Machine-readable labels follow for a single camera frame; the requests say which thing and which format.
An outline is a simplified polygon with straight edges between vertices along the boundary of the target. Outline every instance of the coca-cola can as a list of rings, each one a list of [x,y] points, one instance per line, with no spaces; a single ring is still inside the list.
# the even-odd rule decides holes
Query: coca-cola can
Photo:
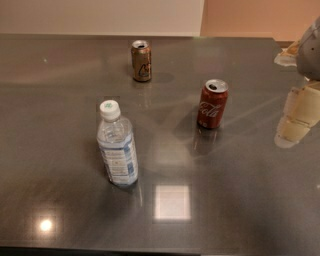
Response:
[[[228,98],[228,84],[219,79],[208,80],[202,88],[198,123],[209,129],[220,125]]]

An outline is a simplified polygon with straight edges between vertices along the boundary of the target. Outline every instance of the bottle cap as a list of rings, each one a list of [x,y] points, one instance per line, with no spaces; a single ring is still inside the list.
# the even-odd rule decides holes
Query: bottle cap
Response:
[[[118,102],[114,100],[106,100],[100,104],[101,117],[110,122],[116,120],[120,116],[120,108]]]
[[[292,148],[294,145],[298,144],[299,141],[293,142],[282,138],[280,135],[274,137],[274,142],[279,148]]]

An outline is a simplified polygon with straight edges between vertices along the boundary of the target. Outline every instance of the wall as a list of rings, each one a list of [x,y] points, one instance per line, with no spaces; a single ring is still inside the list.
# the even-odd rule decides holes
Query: wall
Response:
[[[0,33],[200,34],[203,0],[0,0]]]
[[[319,0],[206,0],[201,35],[295,41],[319,15]]]
[[[320,0],[0,0],[0,33],[295,41],[318,15]]]

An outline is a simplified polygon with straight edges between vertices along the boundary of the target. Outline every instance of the gray table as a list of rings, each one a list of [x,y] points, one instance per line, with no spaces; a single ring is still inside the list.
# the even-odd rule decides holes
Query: gray table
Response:
[[[134,39],[1,37],[0,246],[318,255],[320,131],[274,144],[287,93],[304,84],[273,63],[277,44],[147,38],[153,79],[138,83]],[[196,117],[212,78],[230,97],[209,131]],[[95,138],[110,98],[134,125],[128,189],[108,182]]]

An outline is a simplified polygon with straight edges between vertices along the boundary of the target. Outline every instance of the plastic water bottle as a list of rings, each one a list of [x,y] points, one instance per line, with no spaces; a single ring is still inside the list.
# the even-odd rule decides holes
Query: plastic water bottle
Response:
[[[97,140],[109,179],[118,186],[131,185],[138,179],[132,124],[114,100],[101,103],[100,115]]]

